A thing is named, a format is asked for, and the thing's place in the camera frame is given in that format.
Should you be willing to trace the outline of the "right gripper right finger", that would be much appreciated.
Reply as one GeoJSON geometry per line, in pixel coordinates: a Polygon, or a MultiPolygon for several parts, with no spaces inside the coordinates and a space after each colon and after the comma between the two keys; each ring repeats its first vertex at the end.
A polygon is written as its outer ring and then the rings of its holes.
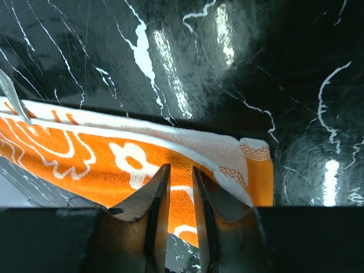
{"type": "Polygon", "coordinates": [[[202,272],[363,271],[363,208],[250,207],[192,175],[202,272]]]}

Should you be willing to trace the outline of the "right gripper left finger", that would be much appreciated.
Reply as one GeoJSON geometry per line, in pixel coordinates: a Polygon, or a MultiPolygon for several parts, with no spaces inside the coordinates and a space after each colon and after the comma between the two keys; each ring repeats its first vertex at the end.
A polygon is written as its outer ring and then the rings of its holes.
{"type": "Polygon", "coordinates": [[[109,208],[4,208],[2,272],[163,272],[171,166],[109,208]]]}

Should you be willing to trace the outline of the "orange white patterned towel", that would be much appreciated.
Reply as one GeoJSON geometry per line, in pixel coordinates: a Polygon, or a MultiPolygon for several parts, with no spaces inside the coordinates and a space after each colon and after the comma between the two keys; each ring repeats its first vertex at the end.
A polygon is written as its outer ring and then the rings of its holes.
{"type": "Polygon", "coordinates": [[[192,168],[249,206],[272,206],[268,144],[93,111],[1,98],[1,156],[67,191],[112,207],[171,166],[168,231],[197,246],[192,168]]]}

